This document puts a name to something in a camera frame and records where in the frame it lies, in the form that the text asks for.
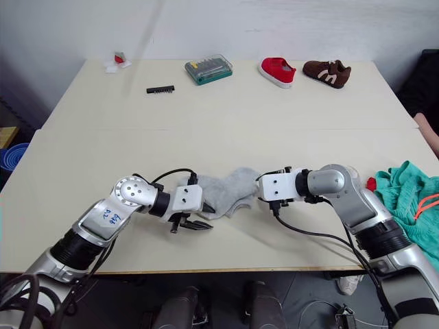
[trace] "white wall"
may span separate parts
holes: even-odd
[[[438,0],[0,0],[1,94],[35,123],[84,59],[374,60],[393,88],[439,47]]]

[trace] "shoelace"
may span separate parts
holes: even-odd
[[[416,214],[414,215],[414,220],[417,220],[417,219],[419,218],[420,214],[423,213],[423,211],[425,211],[425,210],[427,210],[427,209],[430,209],[430,208],[432,208],[432,207],[434,207],[434,206],[437,206],[437,205],[439,204],[439,200],[438,200],[438,201],[435,201],[435,202],[432,202],[432,203],[430,203],[430,204],[427,204],[425,207],[423,207],[423,204],[424,204],[426,201],[431,200],[431,199],[434,199],[434,198],[437,198],[437,197],[439,197],[439,194],[433,194],[433,195],[430,195],[429,197],[425,197],[424,199],[422,199],[422,200],[419,202],[419,205],[418,205],[418,211],[416,211]]]

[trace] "person's arm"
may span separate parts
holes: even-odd
[[[434,132],[423,113],[418,113],[413,118],[419,125],[420,133],[424,136],[428,145],[439,158],[439,136]]]

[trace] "red shoe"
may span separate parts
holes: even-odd
[[[281,88],[290,88],[296,69],[283,58],[266,58],[259,65],[259,72]]]

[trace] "green cloth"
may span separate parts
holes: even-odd
[[[439,271],[439,205],[425,210],[415,221],[418,204],[425,197],[439,193],[439,177],[429,178],[410,161],[389,172],[379,171],[375,194],[392,213],[409,240],[422,248]],[[426,206],[439,198],[426,201]]]

